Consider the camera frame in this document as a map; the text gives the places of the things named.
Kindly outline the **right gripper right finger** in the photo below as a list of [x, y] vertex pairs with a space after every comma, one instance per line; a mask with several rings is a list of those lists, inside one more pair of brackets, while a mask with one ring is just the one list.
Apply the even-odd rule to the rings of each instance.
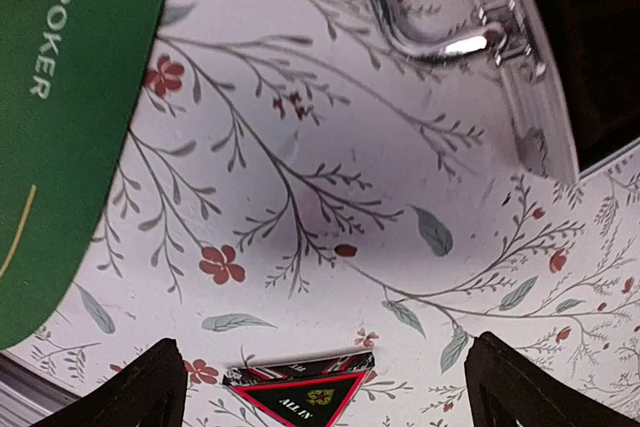
[[474, 339], [464, 368], [474, 426], [635, 424], [556, 380], [490, 332]]

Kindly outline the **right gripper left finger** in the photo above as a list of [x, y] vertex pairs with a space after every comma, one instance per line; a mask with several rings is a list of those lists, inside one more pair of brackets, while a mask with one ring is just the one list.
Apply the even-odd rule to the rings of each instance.
[[187, 371], [175, 340], [164, 338], [89, 395], [36, 427], [181, 427]]

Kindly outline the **red black triangular button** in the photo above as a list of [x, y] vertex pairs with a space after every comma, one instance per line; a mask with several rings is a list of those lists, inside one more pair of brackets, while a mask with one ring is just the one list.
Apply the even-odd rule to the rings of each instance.
[[334, 426], [375, 367], [371, 351], [231, 368], [223, 385], [283, 426]]

